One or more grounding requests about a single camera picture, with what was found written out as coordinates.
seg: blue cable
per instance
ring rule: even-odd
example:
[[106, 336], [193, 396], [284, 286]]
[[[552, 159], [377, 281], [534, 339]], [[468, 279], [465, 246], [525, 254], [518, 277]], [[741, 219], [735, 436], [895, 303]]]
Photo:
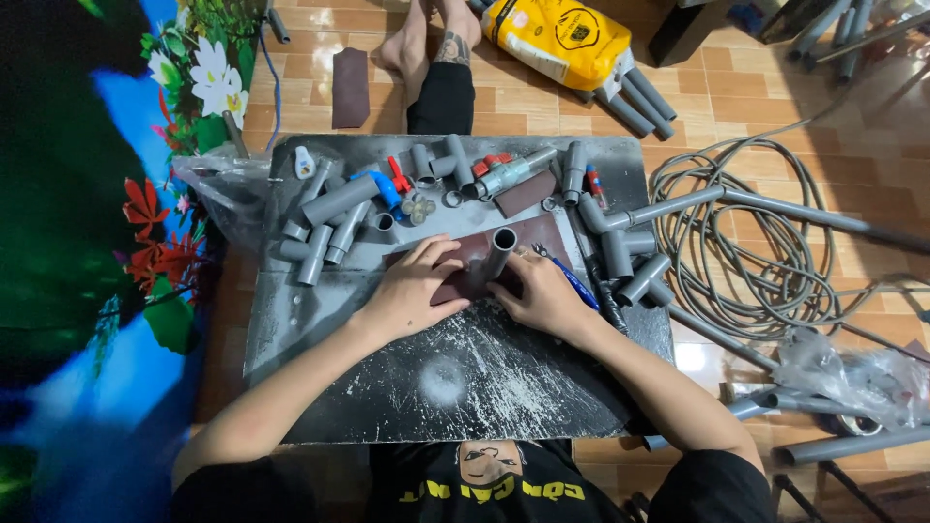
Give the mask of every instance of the blue cable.
[[278, 73], [274, 70], [268, 48], [265, 47], [264, 29], [265, 22], [263, 21], [259, 26], [259, 42], [261, 42], [261, 51], [265, 53], [265, 60], [268, 61], [268, 69], [272, 71], [272, 76], [274, 76], [274, 133], [272, 133], [272, 138], [268, 140], [268, 145], [265, 146], [265, 152], [268, 153], [274, 145], [274, 139], [278, 137], [278, 129], [281, 128], [281, 80], [278, 79]]

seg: brown sandpaper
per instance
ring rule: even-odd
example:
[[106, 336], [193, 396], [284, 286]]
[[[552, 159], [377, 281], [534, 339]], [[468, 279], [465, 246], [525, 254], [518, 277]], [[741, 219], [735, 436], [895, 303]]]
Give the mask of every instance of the brown sandpaper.
[[[522, 246], [527, 250], [532, 250], [534, 243], [541, 243], [554, 258], [558, 258], [559, 262], [571, 269], [568, 254], [565, 252], [565, 244], [559, 234], [559, 227], [550, 213], [518, 221], [507, 226], [517, 234], [518, 247]], [[470, 270], [458, 271], [448, 277], [443, 282], [443, 285], [436, 290], [436, 293], [432, 295], [430, 305], [448, 302], [456, 298], [468, 298], [474, 301], [490, 295], [484, 280], [480, 277], [480, 273], [482, 260], [487, 257], [487, 253], [491, 248], [491, 238], [497, 229], [495, 227], [474, 235], [453, 238], [461, 243], [461, 248], [440, 256], [436, 264], [452, 259], [464, 260], [469, 263]], [[388, 254], [384, 257], [384, 264], [390, 267], [403, 258], [406, 253], [407, 251], [404, 250]], [[501, 273], [497, 281], [513, 295], [518, 297], [523, 295], [520, 278], [509, 267], [504, 268], [504, 272]]]
[[534, 205], [539, 205], [543, 198], [552, 196], [554, 191], [555, 176], [548, 170], [544, 170], [533, 178], [504, 191], [494, 198], [494, 203], [498, 204], [504, 218], [510, 218]]
[[368, 53], [346, 47], [333, 55], [333, 128], [361, 127], [370, 114]]

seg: blue pvc elbow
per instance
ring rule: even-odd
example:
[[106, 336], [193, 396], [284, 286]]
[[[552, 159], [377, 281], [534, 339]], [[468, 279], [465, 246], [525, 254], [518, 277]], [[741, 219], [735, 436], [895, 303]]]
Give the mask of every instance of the blue pvc elbow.
[[384, 205], [388, 207], [388, 212], [391, 213], [391, 216], [393, 216], [395, 220], [402, 220], [404, 218], [404, 212], [401, 210], [402, 198], [400, 194], [397, 193], [397, 187], [394, 187], [394, 182], [376, 170], [368, 170], [361, 174], [356, 174], [351, 176], [350, 180], [354, 180], [365, 174], [371, 176], [371, 179], [375, 181], [375, 185], [378, 186], [378, 190], [380, 191], [381, 199], [384, 200]]

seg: tiled floor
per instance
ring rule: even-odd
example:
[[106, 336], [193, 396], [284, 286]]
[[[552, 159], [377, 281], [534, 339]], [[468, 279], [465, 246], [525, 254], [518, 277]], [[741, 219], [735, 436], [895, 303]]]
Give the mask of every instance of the tiled floor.
[[[403, 23], [403, 4], [382, 4], [382, 0], [278, 0], [275, 4], [292, 38], [289, 46], [271, 43], [269, 49], [282, 76], [281, 132], [331, 132], [331, 57], [349, 46], [370, 53], [372, 115], [363, 128], [340, 132], [403, 132], [403, 86], [399, 77], [380, 67], [377, 52], [386, 36]], [[594, 4], [633, 30], [634, 55], [645, 59], [644, 43], [658, 27], [663, 10], [648, 3], [604, 0]], [[802, 74], [782, 59], [783, 48], [763, 47], [734, 28], [722, 27], [685, 63], [661, 70], [641, 64], [679, 114], [673, 123], [677, 133], [670, 140], [649, 137], [642, 141], [646, 172], [670, 156], [809, 117], [837, 96], [829, 70]], [[908, 60], [889, 60], [886, 65], [863, 81], [837, 111], [813, 126], [780, 134], [777, 140], [804, 161], [830, 210], [930, 236], [930, 81], [923, 79], [928, 71], [924, 64]], [[487, 41], [475, 49], [472, 70], [477, 92], [474, 134], [629, 134], [598, 106], [581, 105], [571, 93]], [[262, 151], [271, 136], [272, 87], [268, 67], [259, 61], [245, 127], [252, 151]], [[730, 170], [763, 194], [800, 203], [795, 175], [783, 157], [770, 150], [753, 149], [732, 162]], [[748, 216], [734, 218], [732, 236], [744, 247], [766, 248]], [[822, 249], [823, 241], [822, 234], [819, 238], [812, 235], [813, 249]], [[837, 234], [837, 244], [839, 260], [832, 279], [837, 289], [861, 288], [873, 278], [894, 273], [930, 277], [930, 259], [926, 257], [850, 235]], [[208, 421], [242, 391], [241, 362], [255, 267], [247, 258], [233, 254], [226, 270], [198, 402], [198, 422]], [[913, 297], [919, 306], [930, 307], [926, 296]], [[918, 320], [912, 301], [901, 296], [875, 298], [853, 321], [901, 344], [914, 339], [930, 342], [930, 326]], [[761, 379], [752, 368], [695, 333], [675, 326], [674, 335], [679, 367], [715, 394], [718, 382]], [[841, 334], [840, 343], [870, 345], [846, 333]], [[766, 457], [770, 473], [777, 469], [767, 460], [768, 449], [824, 436], [808, 417], [798, 414], [751, 420], [747, 427]], [[578, 462], [585, 475], [616, 500], [636, 490], [651, 495], [679, 454], [673, 449], [650, 454], [637, 446], [634, 438], [579, 440]], [[899, 520], [927, 520], [930, 443], [846, 458], [838, 464], [867, 491], [876, 493]], [[835, 480], [819, 476], [815, 467], [787, 472], [827, 516], [872, 521]], [[328, 472], [321, 474], [325, 474], [324, 481], [352, 485]], [[902, 489], [918, 496], [896, 500], [892, 492]], [[343, 495], [346, 491], [336, 490]], [[780, 511], [786, 516], [800, 514], [787, 494], [782, 496]]]

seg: hand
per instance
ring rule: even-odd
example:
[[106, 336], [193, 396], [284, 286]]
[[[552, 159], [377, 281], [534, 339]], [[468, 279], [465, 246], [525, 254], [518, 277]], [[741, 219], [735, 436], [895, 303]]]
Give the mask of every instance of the hand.
[[517, 322], [573, 343], [573, 338], [592, 321], [603, 321], [584, 304], [552, 260], [519, 248], [511, 253], [507, 266], [523, 280], [523, 298], [517, 300], [494, 282], [487, 287]]
[[468, 307], [471, 303], [464, 298], [430, 305], [432, 295], [445, 279], [468, 266], [465, 261], [452, 259], [433, 267], [441, 255], [459, 247], [461, 244], [450, 240], [449, 235], [438, 235], [410, 249], [384, 273], [371, 300], [356, 313], [364, 318], [362, 324], [386, 336], [384, 343], [390, 343]]

